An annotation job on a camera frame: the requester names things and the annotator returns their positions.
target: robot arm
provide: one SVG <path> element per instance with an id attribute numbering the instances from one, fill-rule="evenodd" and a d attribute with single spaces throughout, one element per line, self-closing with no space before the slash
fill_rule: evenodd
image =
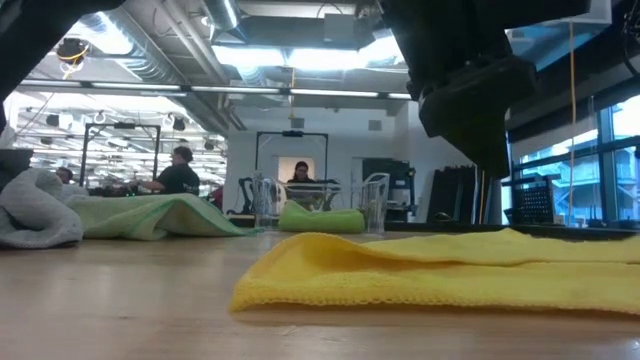
<path id="1" fill-rule="evenodd" d="M 378 0 L 409 67 L 429 137 L 442 136 L 488 174 L 509 175 L 504 115 L 535 93 L 535 66 L 505 29 L 575 16 L 590 0 Z"/>

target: yellow towel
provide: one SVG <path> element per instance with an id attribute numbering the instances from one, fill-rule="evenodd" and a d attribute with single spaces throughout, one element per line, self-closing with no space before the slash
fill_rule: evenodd
<path id="1" fill-rule="evenodd" d="M 356 244 L 300 234 L 236 284 L 232 311 L 259 304 L 412 304 L 640 314 L 640 237 L 570 243 L 513 230 Z"/>

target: green towel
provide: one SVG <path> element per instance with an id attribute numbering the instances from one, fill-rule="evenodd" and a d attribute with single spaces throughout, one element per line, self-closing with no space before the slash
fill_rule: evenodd
<path id="1" fill-rule="evenodd" d="M 289 232 L 360 234 L 364 231 L 364 215 L 353 209 L 315 213 L 295 201 L 287 201 L 280 214 L 278 228 Z"/>
<path id="2" fill-rule="evenodd" d="M 168 234 L 241 236 L 215 206 L 191 194 L 125 198 L 74 197 L 67 205 L 82 220 L 84 238 L 157 240 Z"/>

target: wooden table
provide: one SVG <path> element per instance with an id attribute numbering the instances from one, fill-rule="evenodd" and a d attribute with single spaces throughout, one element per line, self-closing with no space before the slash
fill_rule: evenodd
<path id="1" fill-rule="evenodd" d="M 0 359 L 640 359 L 640 319 L 620 315 L 299 307 L 230 315 L 235 281 L 282 238 L 1 252 Z"/>

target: gray cloth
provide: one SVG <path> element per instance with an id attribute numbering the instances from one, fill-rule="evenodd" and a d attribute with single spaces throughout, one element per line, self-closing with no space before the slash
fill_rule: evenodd
<path id="1" fill-rule="evenodd" d="M 52 172 L 29 169 L 13 179 L 0 194 L 0 246 L 46 249 L 81 241 L 80 217 L 61 195 Z"/>

